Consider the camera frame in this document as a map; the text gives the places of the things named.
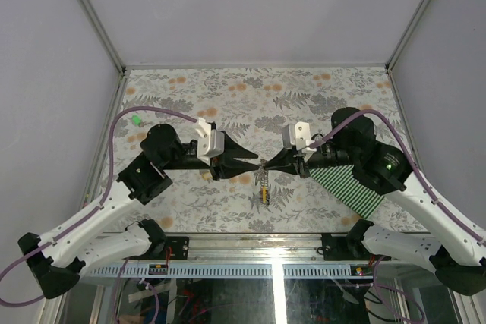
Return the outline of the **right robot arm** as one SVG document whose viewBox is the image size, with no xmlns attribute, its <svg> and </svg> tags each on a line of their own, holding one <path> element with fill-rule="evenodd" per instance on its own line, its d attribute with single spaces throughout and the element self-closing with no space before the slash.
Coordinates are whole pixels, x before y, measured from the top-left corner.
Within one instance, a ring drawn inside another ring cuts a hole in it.
<svg viewBox="0 0 486 324">
<path fill-rule="evenodd" d="M 291 124 L 282 134 L 283 148 L 264 166 L 307 178 L 318 168 L 348 166 L 366 190 L 408 211 L 431 233 L 414 237 L 361 219 L 334 255 L 364 260 L 388 256 L 421 267 L 452 291 L 472 296 L 485 289 L 485 230 L 461 213 L 426 179 L 402 140 L 382 143 L 374 133 L 369 110 L 337 109 L 331 132 L 314 140 L 307 123 Z"/>
</svg>

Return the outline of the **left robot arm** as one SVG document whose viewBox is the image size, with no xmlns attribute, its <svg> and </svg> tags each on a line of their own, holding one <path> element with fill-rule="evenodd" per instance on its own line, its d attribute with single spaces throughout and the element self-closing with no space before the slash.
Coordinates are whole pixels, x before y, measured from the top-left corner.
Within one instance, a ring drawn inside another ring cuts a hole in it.
<svg viewBox="0 0 486 324">
<path fill-rule="evenodd" d="M 109 225 L 139 207 L 146 206 L 172 180 L 166 170 L 208 170 L 215 181 L 257 170 L 258 155 L 237 144 L 215 124 L 199 120 L 196 140 L 180 141 L 169 124 L 158 124 L 141 142 L 140 154 L 116 180 L 69 220 L 49 232 L 26 233 L 18 241 L 27 265 L 44 298 L 70 291 L 89 271 L 123 258 L 160 258 L 166 250 L 166 234 L 152 219 L 142 219 L 122 233 L 99 240 Z"/>
</svg>

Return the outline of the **yellow tag key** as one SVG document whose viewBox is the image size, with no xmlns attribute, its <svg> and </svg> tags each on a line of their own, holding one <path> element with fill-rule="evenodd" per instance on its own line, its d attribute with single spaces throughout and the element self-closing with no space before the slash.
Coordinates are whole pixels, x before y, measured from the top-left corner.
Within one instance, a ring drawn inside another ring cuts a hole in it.
<svg viewBox="0 0 486 324">
<path fill-rule="evenodd" d="M 210 171 L 200 171 L 200 176 L 205 180 L 209 181 L 213 179 L 213 176 Z"/>
</svg>

